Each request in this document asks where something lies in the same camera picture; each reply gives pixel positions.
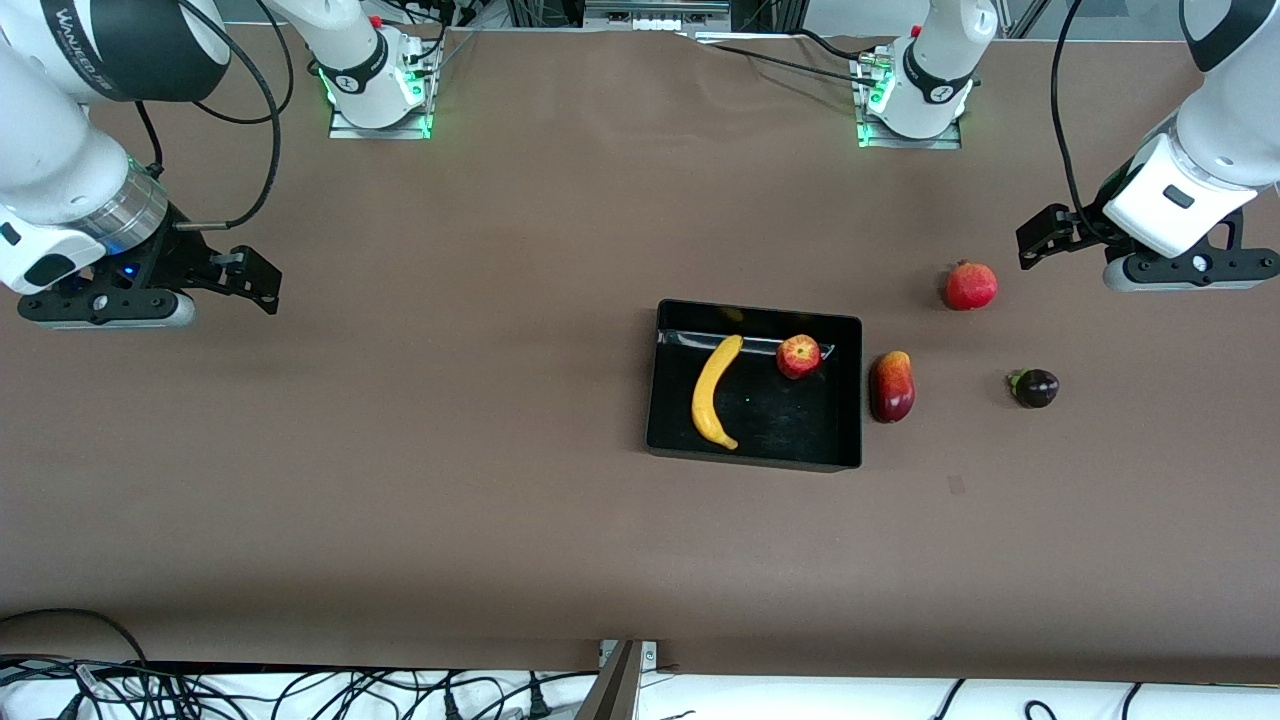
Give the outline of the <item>yellow banana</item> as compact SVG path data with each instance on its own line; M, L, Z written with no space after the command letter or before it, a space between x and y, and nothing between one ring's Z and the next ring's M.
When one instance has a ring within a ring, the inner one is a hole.
M691 419L698 434L713 445L735 451L739 442L731 437L716 410L716 392L724 373L740 355L744 337L732 334L722 340L704 363L691 397Z

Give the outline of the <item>black rectangular plastic tray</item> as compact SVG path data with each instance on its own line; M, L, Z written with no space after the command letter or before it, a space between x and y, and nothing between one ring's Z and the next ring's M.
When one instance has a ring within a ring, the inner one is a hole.
M658 456L804 471L842 471L863 460L863 324L856 316L666 299L655 315L645 441ZM713 409L737 448L703 437L692 419L698 377L730 336L742 347ZM805 334L817 369L788 379L777 352Z

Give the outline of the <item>dark purple mangosteen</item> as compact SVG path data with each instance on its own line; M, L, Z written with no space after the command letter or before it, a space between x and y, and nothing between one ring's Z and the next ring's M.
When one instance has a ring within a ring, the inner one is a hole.
M1021 407L1027 409L1050 406L1060 389L1059 378L1052 372L1039 368L1015 372L1007 378L1007 382L1011 396Z

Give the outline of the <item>small red apple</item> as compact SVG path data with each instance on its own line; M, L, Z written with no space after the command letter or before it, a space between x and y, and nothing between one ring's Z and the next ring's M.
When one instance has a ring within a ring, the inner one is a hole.
M790 380L800 380L815 373L823 361L820 345L809 334L796 334L785 340L774 354L778 372Z

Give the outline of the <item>red pomegranate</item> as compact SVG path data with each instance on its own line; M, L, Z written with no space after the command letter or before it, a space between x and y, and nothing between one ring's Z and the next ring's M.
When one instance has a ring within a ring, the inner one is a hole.
M956 263L943 283L943 301L956 311L987 307L998 295L998 278L983 263Z

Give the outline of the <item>dark metal pole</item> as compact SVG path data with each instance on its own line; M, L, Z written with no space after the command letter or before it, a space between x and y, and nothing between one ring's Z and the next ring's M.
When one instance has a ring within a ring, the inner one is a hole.
M614 642L573 720L635 720L646 659L643 641Z

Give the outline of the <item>white power strip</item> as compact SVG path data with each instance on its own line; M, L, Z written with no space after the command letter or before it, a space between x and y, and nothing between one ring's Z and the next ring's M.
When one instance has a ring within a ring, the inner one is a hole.
M731 0L582 0L585 29L730 32Z

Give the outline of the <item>red yellow mango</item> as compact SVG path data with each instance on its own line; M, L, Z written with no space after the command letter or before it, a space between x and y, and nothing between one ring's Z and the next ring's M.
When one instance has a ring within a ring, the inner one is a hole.
M876 421L892 424L904 420L916 400L909 354L893 350L877 357L870 365L869 389L870 414Z

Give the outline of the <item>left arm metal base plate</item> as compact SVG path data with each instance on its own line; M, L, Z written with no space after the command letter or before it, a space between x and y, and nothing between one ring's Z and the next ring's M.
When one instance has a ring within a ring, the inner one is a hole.
M929 138L908 137L891 129L884 118L876 113L876 109L891 99L899 85L890 69L890 58L861 53L856 60L850 60L847 64L851 76L858 79L852 83L852 100L860 147L959 150L963 146L960 127L960 117L965 109L963 102L959 105L959 113L940 135Z

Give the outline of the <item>brown table cover sheet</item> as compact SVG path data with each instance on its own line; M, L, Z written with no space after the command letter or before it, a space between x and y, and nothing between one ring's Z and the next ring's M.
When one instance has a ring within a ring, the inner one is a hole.
M1280 278L1020 270L1065 195L1051 44L992 46L961 150L914 152L860 147L835 79L677 35L458 41L426 141L330 138L300 86L266 206L209 237L282 269L275 316L47 331L0 286L0 614L187 661L630 635L686 673L1280 678ZM945 304L961 260L987 307ZM915 407L847 471L653 456L666 299L858 316Z

